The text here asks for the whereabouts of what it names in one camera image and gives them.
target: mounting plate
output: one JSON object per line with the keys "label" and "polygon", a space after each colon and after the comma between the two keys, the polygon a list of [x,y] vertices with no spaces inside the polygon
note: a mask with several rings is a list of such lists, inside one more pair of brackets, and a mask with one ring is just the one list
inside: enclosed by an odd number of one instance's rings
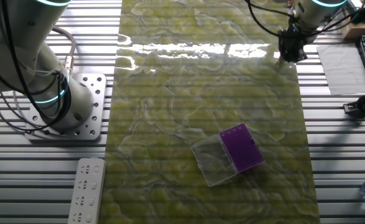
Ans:
{"label": "mounting plate", "polygon": [[[76,81],[86,85],[93,94],[94,106],[91,115],[84,123],[76,128],[59,132],[48,127],[41,131],[34,131],[31,134],[25,133],[27,139],[32,141],[95,141],[101,136],[106,77],[103,74],[96,73],[77,73],[73,74],[73,76]],[[32,123],[45,125],[33,106],[30,107],[28,119]],[[26,124],[26,128],[34,127],[30,124]]]}

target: electrical outlet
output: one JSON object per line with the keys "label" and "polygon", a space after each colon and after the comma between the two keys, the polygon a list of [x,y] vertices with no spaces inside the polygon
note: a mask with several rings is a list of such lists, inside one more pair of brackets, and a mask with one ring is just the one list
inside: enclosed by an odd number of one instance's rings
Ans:
{"label": "electrical outlet", "polygon": [[96,224],[101,205],[105,161],[80,159],[77,168],[68,224]]}

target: green marble surface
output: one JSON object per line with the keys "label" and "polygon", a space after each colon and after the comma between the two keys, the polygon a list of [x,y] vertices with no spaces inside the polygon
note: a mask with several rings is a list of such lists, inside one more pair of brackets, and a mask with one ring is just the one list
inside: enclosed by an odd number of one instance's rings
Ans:
{"label": "green marble surface", "polygon": [[[124,0],[119,33],[101,224],[319,223],[296,68],[244,1]],[[208,187],[190,146],[241,123],[266,162]]]}

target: plastic box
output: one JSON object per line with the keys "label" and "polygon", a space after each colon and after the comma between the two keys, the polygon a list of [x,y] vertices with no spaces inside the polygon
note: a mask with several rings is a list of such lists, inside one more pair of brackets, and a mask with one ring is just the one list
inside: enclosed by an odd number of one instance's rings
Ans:
{"label": "plastic box", "polygon": [[198,142],[191,149],[209,187],[264,162],[245,124]]}

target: purple lid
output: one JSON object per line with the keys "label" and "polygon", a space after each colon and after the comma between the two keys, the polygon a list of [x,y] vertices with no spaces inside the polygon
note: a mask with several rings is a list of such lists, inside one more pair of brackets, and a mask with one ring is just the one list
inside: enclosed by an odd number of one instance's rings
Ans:
{"label": "purple lid", "polygon": [[236,127],[221,132],[219,135],[239,172],[264,162],[264,158],[259,152],[246,125],[239,124]]}

